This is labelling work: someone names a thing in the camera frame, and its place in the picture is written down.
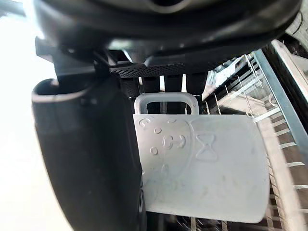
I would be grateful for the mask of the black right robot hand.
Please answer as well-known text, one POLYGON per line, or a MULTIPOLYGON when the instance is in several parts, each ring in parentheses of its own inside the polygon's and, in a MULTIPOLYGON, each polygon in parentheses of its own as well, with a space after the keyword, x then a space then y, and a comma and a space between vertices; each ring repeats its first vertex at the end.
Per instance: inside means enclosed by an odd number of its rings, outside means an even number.
POLYGON ((207 73, 264 47, 299 0, 36 0, 38 57, 56 79, 32 91, 44 164, 75 231, 148 229, 132 104, 141 93, 197 100, 207 73))

